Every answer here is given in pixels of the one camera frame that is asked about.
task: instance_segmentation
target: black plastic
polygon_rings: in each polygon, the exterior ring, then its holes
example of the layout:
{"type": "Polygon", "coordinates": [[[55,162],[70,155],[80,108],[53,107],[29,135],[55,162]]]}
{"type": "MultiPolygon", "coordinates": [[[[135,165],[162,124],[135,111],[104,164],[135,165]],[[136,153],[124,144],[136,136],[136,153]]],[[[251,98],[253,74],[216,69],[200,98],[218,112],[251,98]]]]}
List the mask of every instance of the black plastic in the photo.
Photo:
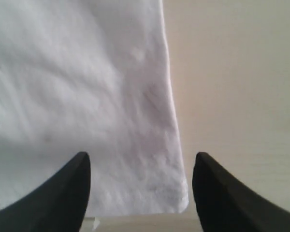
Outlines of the black plastic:
{"type": "Polygon", "coordinates": [[[0,210],[0,232],[78,232],[90,192],[86,152],[23,199],[0,210]]]}
{"type": "Polygon", "coordinates": [[[264,199],[205,152],[197,154],[194,200],[204,232],[290,232],[290,213],[264,199]]]}

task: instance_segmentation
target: white towel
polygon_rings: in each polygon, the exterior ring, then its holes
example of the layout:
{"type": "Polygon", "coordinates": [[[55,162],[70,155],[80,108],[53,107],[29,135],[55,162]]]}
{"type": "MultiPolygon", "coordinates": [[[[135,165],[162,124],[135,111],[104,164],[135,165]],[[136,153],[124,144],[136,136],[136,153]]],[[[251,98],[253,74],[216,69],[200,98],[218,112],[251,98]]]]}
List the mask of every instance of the white towel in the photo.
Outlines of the white towel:
{"type": "Polygon", "coordinates": [[[87,216],[188,204],[158,0],[0,0],[0,209],[78,151],[87,216]]]}

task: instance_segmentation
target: table surface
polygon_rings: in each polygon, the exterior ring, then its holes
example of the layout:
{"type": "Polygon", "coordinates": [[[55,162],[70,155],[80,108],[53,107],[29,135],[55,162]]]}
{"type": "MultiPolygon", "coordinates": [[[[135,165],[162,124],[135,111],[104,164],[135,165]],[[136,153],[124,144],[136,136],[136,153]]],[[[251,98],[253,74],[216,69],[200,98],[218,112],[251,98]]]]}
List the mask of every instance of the table surface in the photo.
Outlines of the table surface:
{"type": "MultiPolygon", "coordinates": [[[[290,0],[165,0],[164,13],[189,185],[206,151],[290,211],[290,0]]],[[[97,231],[202,231],[189,199],[180,215],[102,218],[97,231]]]]}

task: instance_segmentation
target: folded cloth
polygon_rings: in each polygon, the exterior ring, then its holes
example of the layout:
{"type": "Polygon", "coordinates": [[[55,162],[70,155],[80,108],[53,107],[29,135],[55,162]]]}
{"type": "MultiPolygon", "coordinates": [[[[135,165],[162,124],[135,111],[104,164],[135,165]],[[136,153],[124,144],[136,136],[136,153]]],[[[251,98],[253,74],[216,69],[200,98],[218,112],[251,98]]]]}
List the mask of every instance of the folded cloth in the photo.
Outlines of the folded cloth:
{"type": "Polygon", "coordinates": [[[0,209],[78,151],[87,216],[188,204],[157,0],[0,0],[0,209]]]}

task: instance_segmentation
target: white cloth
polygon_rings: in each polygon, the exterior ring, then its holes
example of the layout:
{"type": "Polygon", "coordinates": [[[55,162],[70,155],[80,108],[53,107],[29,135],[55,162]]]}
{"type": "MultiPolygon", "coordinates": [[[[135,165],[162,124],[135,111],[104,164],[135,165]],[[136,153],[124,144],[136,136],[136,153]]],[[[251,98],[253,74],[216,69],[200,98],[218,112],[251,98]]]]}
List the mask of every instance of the white cloth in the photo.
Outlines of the white cloth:
{"type": "Polygon", "coordinates": [[[0,0],[0,209],[81,150],[87,216],[187,206],[161,1],[0,0]]]}

